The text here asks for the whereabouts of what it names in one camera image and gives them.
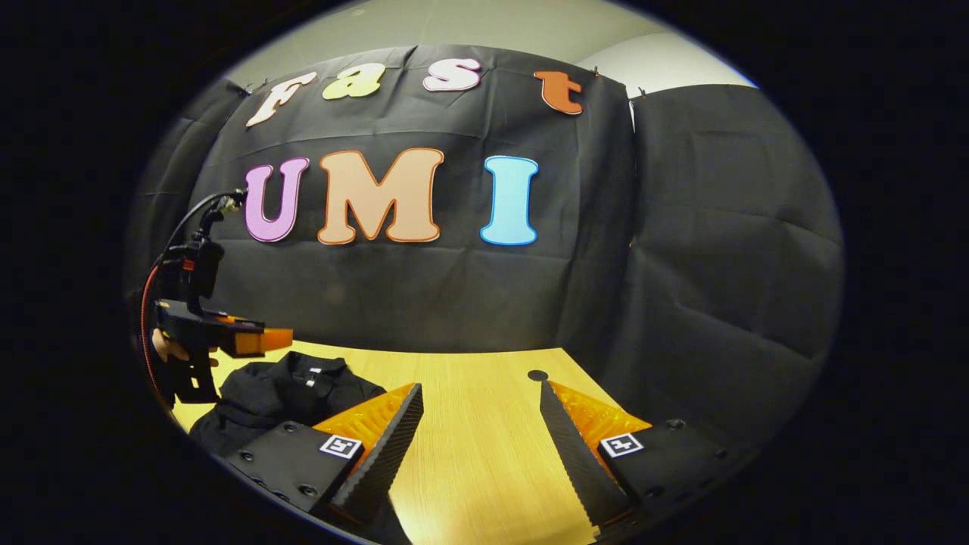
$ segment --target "letter cutout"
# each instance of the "letter cutout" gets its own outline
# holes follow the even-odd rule
[[[368,62],[348,68],[336,75],[336,81],[323,90],[323,98],[334,100],[346,96],[365,97],[380,88],[377,80],[387,67],[379,62]]]
[[[569,115],[582,113],[582,105],[572,102],[569,91],[582,92],[582,86],[569,80],[564,72],[536,72],[535,77],[542,80],[542,100],[555,110]]]
[[[293,95],[297,93],[301,85],[306,85],[316,78],[316,72],[310,72],[309,74],[303,74],[298,78],[293,78],[292,80],[283,81],[278,85],[274,85],[272,90],[269,91],[269,96],[266,97],[266,101],[263,105],[259,107],[256,114],[252,116],[251,119],[246,121],[245,126],[251,127],[257,123],[262,123],[266,121],[274,113],[276,113],[276,105],[282,106],[289,102]]]
[[[531,159],[495,155],[484,161],[494,178],[491,222],[482,228],[485,242],[521,246],[535,241],[538,234],[528,225],[528,193],[539,164]]]
[[[397,242],[428,242],[441,234],[431,215],[434,172],[444,153],[428,147],[405,149],[394,159],[384,179],[377,178],[359,151],[339,151],[320,160],[328,173],[326,225],[317,234],[323,244],[346,244],[357,236],[347,223],[347,207],[368,240],[377,238],[391,207],[393,223],[387,238]]]
[[[272,167],[262,165],[249,171],[245,176],[249,194],[245,203],[245,226],[253,239],[263,242],[276,242],[284,239],[293,231],[297,223],[297,197],[299,179],[309,166],[309,159],[296,157],[279,167],[283,173],[283,204],[279,217],[269,221],[263,209],[266,197],[266,181],[272,174]]]
[[[478,70],[482,64],[473,58],[446,58],[427,67],[430,76],[423,85],[428,91],[463,91],[481,81]]]

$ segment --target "blue letter i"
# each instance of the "blue letter i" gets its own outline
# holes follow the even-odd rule
[[[484,161],[494,178],[491,223],[482,229],[482,239],[492,244],[519,246],[535,241],[538,234],[528,225],[528,186],[539,164],[531,159],[496,155]]]

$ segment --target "red cable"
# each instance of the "red cable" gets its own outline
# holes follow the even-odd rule
[[[155,387],[155,392],[158,392],[158,396],[162,397],[162,392],[158,389],[158,384],[155,383],[155,375],[151,372],[151,359],[148,356],[148,331],[144,328],[144,311],[148,304],[148,290],[151,288],[151,281],[155,278],[156,272],[158,272],[158,267],[151,270],[151,274],[148,275],[148,280],[144,283],[144,293],[141,295],[141,348],[144,349],[144,363],[148,367],[148,376],[151,378],[151,385]]]

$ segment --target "wooden table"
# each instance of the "wooden table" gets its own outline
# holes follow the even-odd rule
[[[290,350],[344,358],[354,374],[388,391],[423,385],[423,418],[391,487],[415,545],[595,540],[539,412],[541,384],[527,373],[543,370],[550,380],[618,405],[564,350],[419,354],[294,341],[256,359],[219,351],[215,383],[248,362],[277,362]],[[177,403],[173,416],[187,431],[211,408]]]

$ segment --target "human hand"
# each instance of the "human hand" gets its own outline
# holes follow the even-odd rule
[[[169,361],[170,354],[183,362],[189,360],[188,351],[181,344],[162,335],[162,330],[158,328],[155,328],[155,331],[151,334],[151,344],[154,345],[155,352],[158,352],[158,355],[162,357],[162,361],[165,363]],[[208,352],[212,353],[217,349],[217,347],[213,346],[208,349]],[[209,358],[208,363],[214,368],[219,367],[219,361],[215,358]]]

